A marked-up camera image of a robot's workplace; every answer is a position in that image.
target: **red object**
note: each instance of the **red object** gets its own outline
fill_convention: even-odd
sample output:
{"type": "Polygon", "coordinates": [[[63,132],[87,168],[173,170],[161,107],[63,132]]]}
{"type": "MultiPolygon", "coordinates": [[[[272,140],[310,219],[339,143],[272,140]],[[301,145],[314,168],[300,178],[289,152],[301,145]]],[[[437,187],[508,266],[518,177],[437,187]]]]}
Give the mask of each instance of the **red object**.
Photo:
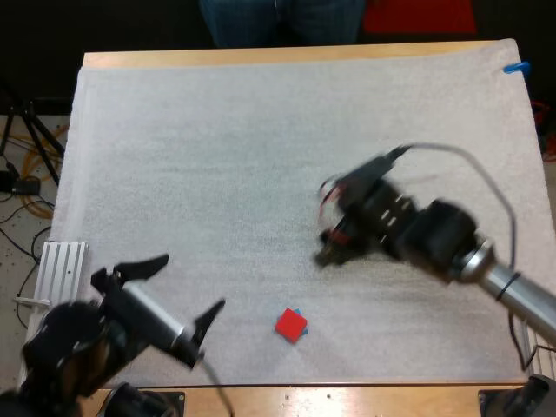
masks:
{"type": "Polygon", "coordinates": [[[296,343],[307,326],[307,319],[291,308],[286,308],[275,324],[276,333],[281,334],[292,343],[296,343]]]}
{"type": "Polygon", "coordinates": [[[471,0],[374,0],[367,2],[368,33],[476,34],[471,0]]]}

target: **gray cable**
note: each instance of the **gray cable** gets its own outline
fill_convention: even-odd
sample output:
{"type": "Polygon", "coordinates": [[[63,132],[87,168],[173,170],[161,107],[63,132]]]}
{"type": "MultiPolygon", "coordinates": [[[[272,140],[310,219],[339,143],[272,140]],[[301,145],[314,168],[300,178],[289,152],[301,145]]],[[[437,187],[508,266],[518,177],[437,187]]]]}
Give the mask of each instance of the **gray cable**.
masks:
{"type": "Polygon", "coordinates": [[[232,406],[232,402],[229,400],[229,397],[226,395],[224,388],[222,388],[222,383],[220,382],[218,375],[216,375],[215,370],[210,366],[210,364],[204,358],[200,358],[197,363],[204,369],[204,371],[207,373],[208,378],[210,379],[210,382],[215,386],[216,392],[218,393],[218,396],[220,397],[222,404],[225,406],[226,410],[229,413],[229,417],[234,417],[235,415],[234,406],[232,406]]]}
{"type": "Polygon", "coordinates": [[[398,149],[405,153],[407,150],[410,149],[430,149],[430,150],[439,150],[442,152],[449,152],[452,154],[456,154],[461,156],[465,159],[469,165],[471,165],[475,171],[482,177],[485,181],[486,185],[493,191],[494,195],[504,207],[504,210],[507,212],[507,216],[510,220],[510,268],[514,269],[515,267],[515,253],[516,253],[516,246],[517,246],[517,222],[515,220],[515,213],[513,212],[513,207],[510,202],[506,199],[502,191],[499,189],[498,185],[494,179],[488,174],[488,172],[482,167],[477,158],[471,155],[469,152],[462,148],[458,148],[457,146],[445,145],[442,143],[428,143],[428,142],[417,142],[417,143],[409,143],[408,145],[400,146],[398,149]]]}

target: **table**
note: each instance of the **table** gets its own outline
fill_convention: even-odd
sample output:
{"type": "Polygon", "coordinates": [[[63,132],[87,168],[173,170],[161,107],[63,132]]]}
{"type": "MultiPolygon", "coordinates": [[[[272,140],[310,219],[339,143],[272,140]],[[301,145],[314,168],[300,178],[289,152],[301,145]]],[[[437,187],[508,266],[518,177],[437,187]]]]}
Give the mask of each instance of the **table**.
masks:
{"type": "MultiPolygon", "coordinates": [[[[153,68],[240,63],[283,63],[341,59],[424,56],[469,50],[489,44],[481,42],[398,43],[312,48],[248,50],[166,50],[87,53],[88,68],[153,68]]],[[[228,393],[237,415],[296,416],[465,416],[477,417],[477,392],[492,386],[325,386],[325,387],[233,387],[228,393]]],[[[187,416],[226,415],[212,388],[181,388],[187,396],[187,416]]],[[[95,415],[107,391],[84,402],[85,415],[95,415]]]]}
{"type": "MultiPolygon", "coordinates": [[[[436,387],[234,387],[227,393],[236,417],[480,417],[480,389],[517,386],[436,387]]],[[[171,388],[186,397],[186,417],[224,417],[211,388],[171,388]]],[[[94,417],[107,390],[83,402],[83,416],[94,417]]]]}

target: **red cube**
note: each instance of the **red cube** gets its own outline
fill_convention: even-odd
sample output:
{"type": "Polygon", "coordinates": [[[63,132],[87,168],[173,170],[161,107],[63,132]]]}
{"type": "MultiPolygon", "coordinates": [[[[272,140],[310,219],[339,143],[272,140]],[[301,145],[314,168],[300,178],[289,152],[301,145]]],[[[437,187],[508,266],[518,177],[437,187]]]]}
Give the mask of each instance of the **red cube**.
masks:
{"type": "Polygon", "coordinates": [[[296,343],[307,326],[307,319],[297,314],[291,308],[286,308],[275,325],[275,331],[284,336],[288,341],[296,343]]]}

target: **jeans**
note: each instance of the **jeans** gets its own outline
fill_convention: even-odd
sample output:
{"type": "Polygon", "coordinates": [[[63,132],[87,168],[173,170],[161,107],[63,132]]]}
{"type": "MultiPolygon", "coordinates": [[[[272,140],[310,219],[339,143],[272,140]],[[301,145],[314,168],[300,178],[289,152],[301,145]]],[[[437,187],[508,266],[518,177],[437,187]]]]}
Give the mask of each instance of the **jeans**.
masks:
{"type": "Polygon", "coordinates": [[[354,43],[366,0],[199,0],[220,48],[268,46],[278,23],[306,45],[354,43]]]}

